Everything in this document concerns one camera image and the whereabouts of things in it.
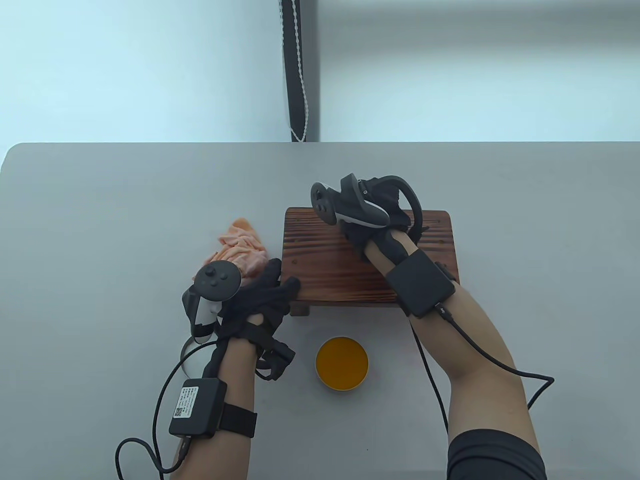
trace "label sticker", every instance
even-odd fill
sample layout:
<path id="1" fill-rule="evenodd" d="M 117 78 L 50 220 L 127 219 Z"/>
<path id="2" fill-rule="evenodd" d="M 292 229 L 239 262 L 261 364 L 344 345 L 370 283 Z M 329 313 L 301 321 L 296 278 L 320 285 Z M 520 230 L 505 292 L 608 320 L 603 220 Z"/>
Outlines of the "label sticker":
<path id="1" fill-rule="evenodd" d="M 178 405 L 173 413 L 174 419 L 188 419 L 193 411 L 193 404 L 196 403 L 198 387 L 183 387 L 178 398 Z"/>

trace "black wrist module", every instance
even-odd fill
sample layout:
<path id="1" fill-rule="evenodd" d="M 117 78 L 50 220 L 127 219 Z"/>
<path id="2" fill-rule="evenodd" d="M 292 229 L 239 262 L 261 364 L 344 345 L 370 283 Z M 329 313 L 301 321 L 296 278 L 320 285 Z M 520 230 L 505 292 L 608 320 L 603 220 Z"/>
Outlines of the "black wrist module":
<path id="1" fill-rule="evenodd" d="M 385 279 L 405 314 L 418 318 L 456 291 L 449 277 L 420 249 L 398 263 Z"/>
<path id="2" fill-rule="evenodd" d="M 191 378 L 182 385 L 169 433 L 211 438 L 227 430 L 253 438 L 257 413 L 225 403 L 227 384 L 219 378 Z"/>

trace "velcro strap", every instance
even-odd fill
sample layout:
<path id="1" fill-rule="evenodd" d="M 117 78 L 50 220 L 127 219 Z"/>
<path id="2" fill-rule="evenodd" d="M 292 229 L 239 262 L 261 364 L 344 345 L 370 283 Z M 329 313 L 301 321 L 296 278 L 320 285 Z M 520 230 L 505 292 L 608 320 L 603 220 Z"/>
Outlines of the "velcro strap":
<path id="1" fill-rule="evenodd" d="M 273 349 L 275 340 L 261 326 L 253 323 L 245 323 L 242 329 L 235 335 L 239 339 L 249 340 L 257 346 L 261 351 L 269 351 Z"/>
<path id="2" fill-rule="evenodd" d="M 202 371 L 202 378 L 217 378 L 220 373 L 220 366 L 222 365 L 222 359 L 227 353 L 228 341 L 218 342 L 216 349 L 211 353 L 211 359 L 209 363 L 204 367 Z"/>
<path id="3" fill-rule="evenodd" d="M 400 265 L 409 257 L 404 245 L 393 237 L 391 230 L 382 230 L 373 235 L 371 239 L 380 250 L 380 253 L 391 260 L 394 265 Z"/>
<path id="4" fill-rule="evenodd" d="M 269 375 L 264 376 L 258 374 L 260 378 L 263 380 L 277 380 L 282 376 L 282 373 L 285 369 L 291 364 L 293 358 L 296 356 L 296 352 L 294 352 L 291 348 L 282 342 L 278 342 L 274 340 L 274 348 L 271 351 L 266 351 L 262 358 L 266 365 L 271 369 L 271 373 Z"/>
<path id="5" fill-rule="evenodd" d="M 213 323 L 209 323 L 208 325 L 203 325 L 202 323 L 192 323 L 191 324 L 191 336 L 194 339 L 199 339 L 202 337 L 210 337 L 213 335 L 213 332 L 216 331 L 217 326 L 220 324 L 216 320 Z"/>
<path id="6" fill-rule="evenodd" d="M 219 430 L 232 431 L 253 438 L 258 414 L 245 408 L 225 403 L 220 417 Z"/>
<path id="7" fill-rule="evenodd" d="M 218 339 L 229 340 L 232 337 L 239 338 L 240 331 L 244 328 L 245 323 L 242 321 L 223 322 L 218 328 Z"/>

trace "white wall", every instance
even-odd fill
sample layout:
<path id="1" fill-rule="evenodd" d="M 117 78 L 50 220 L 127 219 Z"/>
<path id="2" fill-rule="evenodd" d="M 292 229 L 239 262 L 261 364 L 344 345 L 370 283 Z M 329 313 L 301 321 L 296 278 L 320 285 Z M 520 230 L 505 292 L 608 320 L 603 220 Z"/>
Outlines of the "white wall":
<path id="1" fill-rule="evenodd" d="M 0 163 L 26 141 L 288 141 L 277 0 L 0 8 Z"/>
<path id="2" fill-rule="evenodd" d="M 640 140 L 637 7 L 320 1 L 320 139 Z"/>

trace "orange lid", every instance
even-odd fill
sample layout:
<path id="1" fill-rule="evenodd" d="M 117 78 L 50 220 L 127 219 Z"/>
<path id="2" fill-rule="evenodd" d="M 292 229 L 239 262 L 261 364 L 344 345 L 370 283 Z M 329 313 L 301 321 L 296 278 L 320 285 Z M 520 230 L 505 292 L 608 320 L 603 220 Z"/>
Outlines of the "orange lid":
<path id="1" fill-rule="evenodd" d="M 353 390 L 367 377 L 369 357 L 357 341 L 336 337 L 318 350 L 316 371 L 327 387 L 341 392 Z"/>

